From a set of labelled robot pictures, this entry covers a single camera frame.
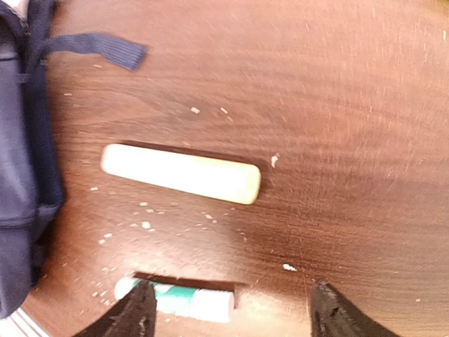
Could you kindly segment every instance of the chalk crumb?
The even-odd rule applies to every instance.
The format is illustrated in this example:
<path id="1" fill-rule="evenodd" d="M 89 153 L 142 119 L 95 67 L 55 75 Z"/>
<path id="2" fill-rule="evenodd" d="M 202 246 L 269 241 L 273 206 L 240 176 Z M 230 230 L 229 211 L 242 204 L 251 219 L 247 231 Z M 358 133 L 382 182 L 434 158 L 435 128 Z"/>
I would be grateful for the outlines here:
<path id="1" fill-rule="evenodd" d="M 144 221 L 143 223 L 142 223 L 142 228 L 144 229 L 144 230 L 148 230 L 149 228 L 151 228 L 152 226 L 150 225 L 150 223 L 148 222 L 148 221 Z"/>
<path id="2" fill-rule="evenodd" d="M 274 169 L 276 167 L 276 162 L 279 160 L 279 153 L 276 153 L 273 157 L 272 157 L 272 168 Z"/>
<path id="3" fill-rule="evenodd" d="M 290 270 L 291 272 L 297 272 L 297 269 L 295 267 L 292 267 L 288 263 L 284 263 L 282 265 L 282 268 L 285 269 L 285 270 Z"/>

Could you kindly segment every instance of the white chalk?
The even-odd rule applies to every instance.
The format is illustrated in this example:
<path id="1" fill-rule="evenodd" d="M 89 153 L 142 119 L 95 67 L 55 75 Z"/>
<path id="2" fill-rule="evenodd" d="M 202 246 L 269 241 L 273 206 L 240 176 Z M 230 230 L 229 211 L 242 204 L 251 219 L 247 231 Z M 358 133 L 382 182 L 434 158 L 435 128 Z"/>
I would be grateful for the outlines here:
<path id="1" fill-rule="evenodd" d="M 239 204 L 256 200 L 261 179 L 251 164 L 122 144 L 105 147 L 101 166 L 114 176 Z"/>

